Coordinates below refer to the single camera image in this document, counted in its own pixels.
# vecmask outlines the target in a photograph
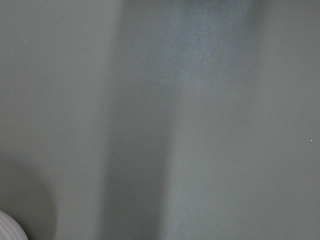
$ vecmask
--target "white object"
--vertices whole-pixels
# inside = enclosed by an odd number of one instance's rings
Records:
[[[0,240],[28,240],[20,225],[3,211],[0,211]]]

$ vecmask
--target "white round object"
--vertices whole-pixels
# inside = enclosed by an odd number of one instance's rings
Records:
[[[28,240],[20,225],[3,211],[0,211],[0,240]]]

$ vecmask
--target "gray background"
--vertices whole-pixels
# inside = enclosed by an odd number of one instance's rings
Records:
[[[0,210],[30,240],[319,239],[319,13],[2,1]]]

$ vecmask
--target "ridged white object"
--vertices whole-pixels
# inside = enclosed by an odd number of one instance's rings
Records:
[[[0,240],[28,240],[19,224],[3,211],[0,211]]]

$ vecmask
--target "gray surface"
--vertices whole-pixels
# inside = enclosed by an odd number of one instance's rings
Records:
[[[319,239],[318,1],[0,11],[0,209],[31,240]]]

